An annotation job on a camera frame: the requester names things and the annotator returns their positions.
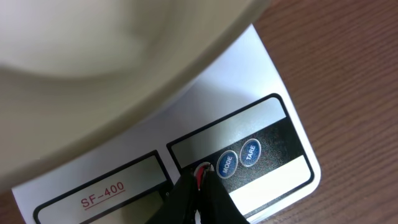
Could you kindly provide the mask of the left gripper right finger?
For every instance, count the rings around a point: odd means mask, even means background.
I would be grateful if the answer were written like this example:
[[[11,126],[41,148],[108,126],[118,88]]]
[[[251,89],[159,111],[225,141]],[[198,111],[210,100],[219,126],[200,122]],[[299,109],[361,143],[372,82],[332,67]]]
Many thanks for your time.
[[[198,203],[201,224],[249,224],[214,171],[204,171]]]

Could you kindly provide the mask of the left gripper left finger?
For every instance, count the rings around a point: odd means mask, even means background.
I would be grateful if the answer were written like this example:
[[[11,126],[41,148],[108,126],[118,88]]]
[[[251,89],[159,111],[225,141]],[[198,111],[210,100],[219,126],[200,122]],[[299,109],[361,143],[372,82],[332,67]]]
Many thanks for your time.
[[[164,204],[146,224],[192,224],[197,211],[197,179],[191,172],[180,176]]]

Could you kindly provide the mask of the white digital kitchen scale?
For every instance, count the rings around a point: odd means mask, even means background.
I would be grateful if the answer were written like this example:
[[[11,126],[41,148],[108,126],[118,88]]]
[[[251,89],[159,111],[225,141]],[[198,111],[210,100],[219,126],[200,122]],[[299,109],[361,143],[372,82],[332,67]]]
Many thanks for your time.
[[[145,223],[182,173],[201,178],[207,168],[250,223],[320,182],[292,100],[253,27],[173,103],[12,193],[26,223]]]

